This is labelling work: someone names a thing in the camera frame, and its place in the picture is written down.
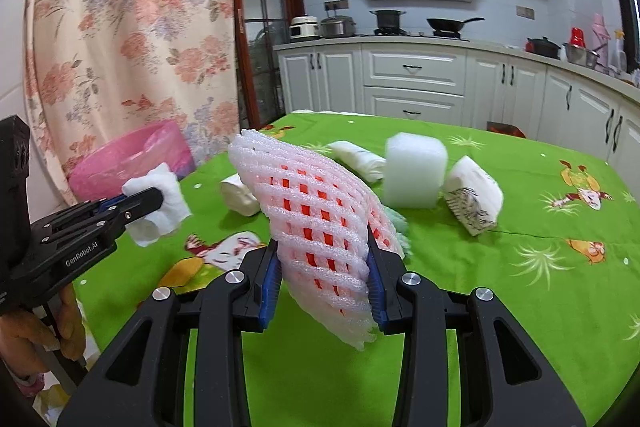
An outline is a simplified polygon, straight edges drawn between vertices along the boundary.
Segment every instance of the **curtain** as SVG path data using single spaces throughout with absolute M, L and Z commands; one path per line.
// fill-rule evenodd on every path
M 233 0 L 27 0 L 25 94 L 56 187 L 89 153 L 175 120 L 201 164 L 238 131 Z

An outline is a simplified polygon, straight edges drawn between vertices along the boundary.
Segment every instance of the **rice cooker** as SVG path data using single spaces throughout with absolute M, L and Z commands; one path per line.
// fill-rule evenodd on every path
M 320 38 L 318 17 L 295 17 L 289 27 L 291 42 L 314 41 Z

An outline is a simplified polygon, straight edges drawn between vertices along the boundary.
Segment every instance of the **pink plastic bag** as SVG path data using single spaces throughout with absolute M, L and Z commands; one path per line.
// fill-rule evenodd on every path
M 173 120 L 144 126 L 116 138 L 84 158 L 71 172 L 69 185 L 78 200 L 114 198 L 132 178 L 161 163 L 182 179 L 195 170 L 193 156 Z

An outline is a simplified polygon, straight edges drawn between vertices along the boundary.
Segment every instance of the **electrical outlet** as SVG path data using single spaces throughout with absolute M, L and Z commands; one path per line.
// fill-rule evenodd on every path
M 533 8 L 526 8 L 524 6 L 516 6 L 516 15 L 518 17 L 524 17 L 525 19 L 536 19 L 536 11 Z
M 324 11 L 348 10 L 349 0 L 328 1 L 324 3 Z

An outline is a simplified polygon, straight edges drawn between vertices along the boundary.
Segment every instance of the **kitchen counter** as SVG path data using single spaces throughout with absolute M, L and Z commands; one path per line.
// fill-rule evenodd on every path
M 274 46 L 275 51 L 296 50 L 304 48 L 313 48 L 316 46 L 335 46 L 336 44 L 378 44 L 378 43 L 396 43 L 396 44 L 430 44 L 437 46 L 452 46 L 455 48 L 464 48 L 470 50 L 479 50 L 485 52 L 499 53 L 510 57 L 526 58 L 540 62 L 548 66 L 559 68 L 561 70 L 570 71 L 579 74 L 585 78 L 592 80 L 602 86 L 608 87 L 615 92 L 620 93 L 625 98 L 640 105 L 640 89 L 623 82 L 617 78 L 613 78 L 607 74 L 589 70 L 568 62 L 561 62 L 554 58 L 542 57 L 523 50 L 508 48 L 503 44 L 486 41 L 457 41 L 453 39 L 435 39 L 429 37 L 388 37 L 388 36 L 369 36 L 369 37 L 348 37 L 342 39 L 319 39 L 317 41 L 294 42 L 291 44 L 281 44 Z

